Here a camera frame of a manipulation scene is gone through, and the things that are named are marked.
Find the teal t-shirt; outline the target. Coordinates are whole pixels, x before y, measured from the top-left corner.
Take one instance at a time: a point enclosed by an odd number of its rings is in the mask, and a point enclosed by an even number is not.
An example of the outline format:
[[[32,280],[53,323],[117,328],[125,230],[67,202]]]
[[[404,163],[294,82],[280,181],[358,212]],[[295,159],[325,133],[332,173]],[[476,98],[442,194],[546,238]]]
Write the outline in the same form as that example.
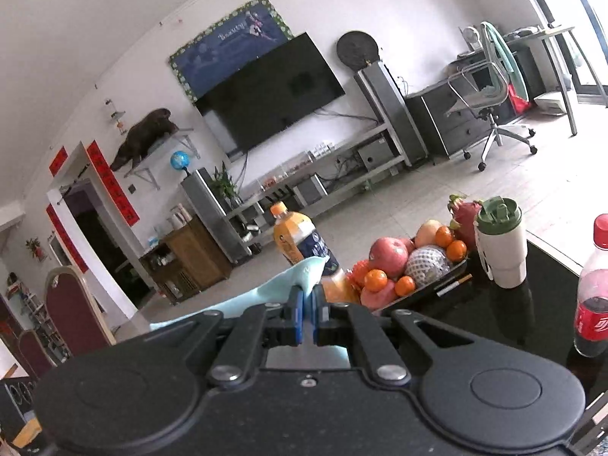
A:
[[[302,342],[297,347],[270,348],[266,357],[267,369],[346,369],[349,366],[346,349],[338,346],[320,347],[313,343],[312,299],[313,286],[320,283],[327,257],[312,256],[279,273],[264,284],[219,304],[199,308],[174,319],[153,322],[150,331],[168,326],[201,311],[219,310],[225,318],[239,317],[248,307],[266,302],[286,302],[294,285],[304,291],[303,319],[300,326]]]

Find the large red apple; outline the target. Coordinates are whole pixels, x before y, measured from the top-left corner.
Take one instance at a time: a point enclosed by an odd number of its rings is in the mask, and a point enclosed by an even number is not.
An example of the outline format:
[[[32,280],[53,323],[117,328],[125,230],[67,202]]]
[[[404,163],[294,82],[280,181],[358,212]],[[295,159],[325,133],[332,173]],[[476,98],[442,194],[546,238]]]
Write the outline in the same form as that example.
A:
[[[383,237],[370,248],[369,269],[384,271],[388,278],[396,279],[403,275],[408,257],[409,251],[401,240]]]

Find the wooden cabinet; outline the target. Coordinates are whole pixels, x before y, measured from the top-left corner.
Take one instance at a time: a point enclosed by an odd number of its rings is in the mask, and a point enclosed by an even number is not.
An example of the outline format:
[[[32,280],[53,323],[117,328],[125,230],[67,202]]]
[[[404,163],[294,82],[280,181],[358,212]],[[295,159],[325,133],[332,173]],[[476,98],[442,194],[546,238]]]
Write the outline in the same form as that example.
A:
[[[233,270],[197,216],[166,235],[139,261],[172,305],[228,279]]]

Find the cigarette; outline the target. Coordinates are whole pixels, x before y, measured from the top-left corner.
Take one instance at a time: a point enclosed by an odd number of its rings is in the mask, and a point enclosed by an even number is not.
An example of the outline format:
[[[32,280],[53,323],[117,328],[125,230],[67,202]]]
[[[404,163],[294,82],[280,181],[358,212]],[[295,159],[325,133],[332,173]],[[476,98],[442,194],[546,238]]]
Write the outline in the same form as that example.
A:
[[[468,275],[460,278],[459,280],[453,281],[453,283],[450,283],[449,285],[445,286],[444,288],[442,288],[436,292],[437,298],[442,298],[442,296],[447,295],[449,292],[457,289],[464,283],[467,283],[468,281],[470,281],[472,279],[472,277],[473,277],[472,274],[468,274]]]

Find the net-wrapped pale fruit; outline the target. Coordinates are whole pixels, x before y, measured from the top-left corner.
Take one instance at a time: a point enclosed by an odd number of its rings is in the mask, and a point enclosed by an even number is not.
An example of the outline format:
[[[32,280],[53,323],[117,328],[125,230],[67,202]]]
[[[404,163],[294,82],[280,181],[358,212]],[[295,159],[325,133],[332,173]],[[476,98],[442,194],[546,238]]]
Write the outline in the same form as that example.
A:
[[[417,288],[423,288],[446,275],[453,264],[445,250],[436,245],[427,245],[413,250],[408,257],[405,275],[413,279]]]

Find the metal fruit tray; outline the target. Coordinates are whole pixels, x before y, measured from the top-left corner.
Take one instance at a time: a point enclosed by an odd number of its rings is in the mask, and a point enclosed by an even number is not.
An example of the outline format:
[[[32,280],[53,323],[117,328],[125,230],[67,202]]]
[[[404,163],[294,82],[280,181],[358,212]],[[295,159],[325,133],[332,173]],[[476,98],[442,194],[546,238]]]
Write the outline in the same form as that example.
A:
[[[466,275],[468,267],[468,260],[462,261],[460,264],[456,264],[447,274],[443,277],[431,282],[430,284],[417,289],[410,295],[403,296],[402,298],[396,299],[395,301],[388,304],[383,308],[380,308],[373,312],[374,316],[386,315],[394,310],[407,309],[412,305],[424,299],[436,299],[439,296],[439,292],[445,289],[448,285],[458,281],[460,278]]]

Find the pink dragon fruit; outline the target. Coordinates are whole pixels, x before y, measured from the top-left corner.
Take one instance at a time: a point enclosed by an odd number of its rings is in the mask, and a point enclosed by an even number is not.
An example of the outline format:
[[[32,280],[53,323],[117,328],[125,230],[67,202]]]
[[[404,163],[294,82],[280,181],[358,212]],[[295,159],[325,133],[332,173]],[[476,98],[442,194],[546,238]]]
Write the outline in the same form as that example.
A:
[[[451,215],[449,228],[456,239],[461,240],[469,251],[476,250],[474,221],[481,209],[480,201],[467,201],[463,196],[453,193],[447,204]]]

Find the grey tv stand shelf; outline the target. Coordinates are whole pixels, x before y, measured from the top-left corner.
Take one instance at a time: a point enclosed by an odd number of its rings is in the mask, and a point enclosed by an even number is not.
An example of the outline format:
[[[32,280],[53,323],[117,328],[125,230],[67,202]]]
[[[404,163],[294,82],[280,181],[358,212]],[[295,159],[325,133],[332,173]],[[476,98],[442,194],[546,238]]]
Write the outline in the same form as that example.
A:
[[[317,216],[372,180],[396,174],[409,165],[395,129],[386,123],[356,138],[326,147],[315,157],[306,154],[299,165],[266,180],[251,196],[223,217],[239,222],[253,233],[247,244],[269,238],[270,206],[284,201],[310,216]]]

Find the small blue globe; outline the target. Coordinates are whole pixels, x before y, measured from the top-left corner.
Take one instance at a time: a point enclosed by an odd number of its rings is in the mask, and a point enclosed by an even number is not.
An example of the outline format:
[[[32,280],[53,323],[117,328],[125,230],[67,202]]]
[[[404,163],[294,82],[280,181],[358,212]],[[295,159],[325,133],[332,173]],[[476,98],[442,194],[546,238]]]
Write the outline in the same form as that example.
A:
[[[170,158],[170,165],[176,171],[188,171],[190,156],[183,150],[174,151]]]

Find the white cup with green lid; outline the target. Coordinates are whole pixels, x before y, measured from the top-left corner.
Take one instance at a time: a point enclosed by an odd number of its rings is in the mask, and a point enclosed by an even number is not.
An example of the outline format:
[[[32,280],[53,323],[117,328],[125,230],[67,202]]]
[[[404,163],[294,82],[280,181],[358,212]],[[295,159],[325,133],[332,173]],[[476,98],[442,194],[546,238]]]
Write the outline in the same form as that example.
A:
[[[527,278],[527,236],[522,221],[521,207],[502,196],[483,201],[474,219],[481,267],[504,289],[522,285]]]

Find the dark drawer cabinet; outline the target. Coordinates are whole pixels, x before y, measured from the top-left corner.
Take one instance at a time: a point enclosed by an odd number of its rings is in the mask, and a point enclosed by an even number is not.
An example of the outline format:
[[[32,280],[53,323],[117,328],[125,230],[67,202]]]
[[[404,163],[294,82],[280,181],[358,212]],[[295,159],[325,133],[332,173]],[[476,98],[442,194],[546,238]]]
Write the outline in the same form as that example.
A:
[[[405,105],[427,149],[434,157],[451,158],[481,141],[489,124],[469,110],[450,113],[458,96],[446,80],[405,98]]]

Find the brown animal figure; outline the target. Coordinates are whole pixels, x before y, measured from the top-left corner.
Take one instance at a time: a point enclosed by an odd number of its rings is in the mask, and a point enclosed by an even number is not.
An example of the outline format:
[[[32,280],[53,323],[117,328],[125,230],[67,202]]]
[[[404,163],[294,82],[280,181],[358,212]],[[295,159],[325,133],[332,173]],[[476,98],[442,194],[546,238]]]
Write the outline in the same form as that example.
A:
[[[161,139],[173,135],[177,126],[170,119],[171,111],[167,108],[155,109],[140,122],[137,122],[127,133],[126,140],[117,150],[109,168],[119,171],[124,165],[131,163],[133,168],[147,157],[150,149]]]

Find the black television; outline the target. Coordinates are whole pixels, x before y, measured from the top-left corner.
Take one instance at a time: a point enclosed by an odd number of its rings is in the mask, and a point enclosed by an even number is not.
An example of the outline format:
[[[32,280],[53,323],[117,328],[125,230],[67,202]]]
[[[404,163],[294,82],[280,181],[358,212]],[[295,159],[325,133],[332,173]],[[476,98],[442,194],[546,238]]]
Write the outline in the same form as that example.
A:
[[[345,95],[310,36],[302,33],[249,62],[196,102],[226,156],[237,160]]]

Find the cola bottle red cap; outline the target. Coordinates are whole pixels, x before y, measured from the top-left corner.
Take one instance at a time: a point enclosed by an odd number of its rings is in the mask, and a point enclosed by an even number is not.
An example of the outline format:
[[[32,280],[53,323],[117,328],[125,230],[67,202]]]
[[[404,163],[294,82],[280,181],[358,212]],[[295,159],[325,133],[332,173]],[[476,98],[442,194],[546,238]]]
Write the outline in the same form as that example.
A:
[[[607,350],[607,214],[594,221],[595,253],[579,276],[574,346],[593,358]]]

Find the office swivel chair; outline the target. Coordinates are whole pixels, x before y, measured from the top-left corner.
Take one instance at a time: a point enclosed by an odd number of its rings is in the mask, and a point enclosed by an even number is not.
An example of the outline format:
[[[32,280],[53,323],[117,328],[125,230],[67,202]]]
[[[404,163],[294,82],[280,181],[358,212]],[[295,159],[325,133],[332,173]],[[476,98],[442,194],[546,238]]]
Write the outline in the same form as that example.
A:
[[[454,93],[458,96],[456,104],[447,112],[462,111],[469,109],[478,119],[483,119],[489,124],[489,132],[485,137],[485,146],[481,154],[478,170],[485,171],[486,158],[494,144],[502,145],[502,137],[509,137],[513,140],[526,144],[530,154],[536,154],[538,149],[531,144],[530,139],[536,135],[534,129],[528,128],[527,138],[515,134],[507,129],[501,128],[497,124],[495,109],[506,103],[510,99],[509,91],[514,91],[517,99],[524,102],[529,101],[527,87],[524,83],[523,73],[515,61],[514,54],[508,44],[490,22],[482,22],[477,31],[478,41],[483,52],[484,60],[472,65],[468,65],[459,72],[451,74],[447,78],[447,83]],[[474,91],[469,94],[462,94],[454,85],[459,78],[468,79],[468,75],[479,70],[488,70],[491,83],[478,90],[475,85]]]

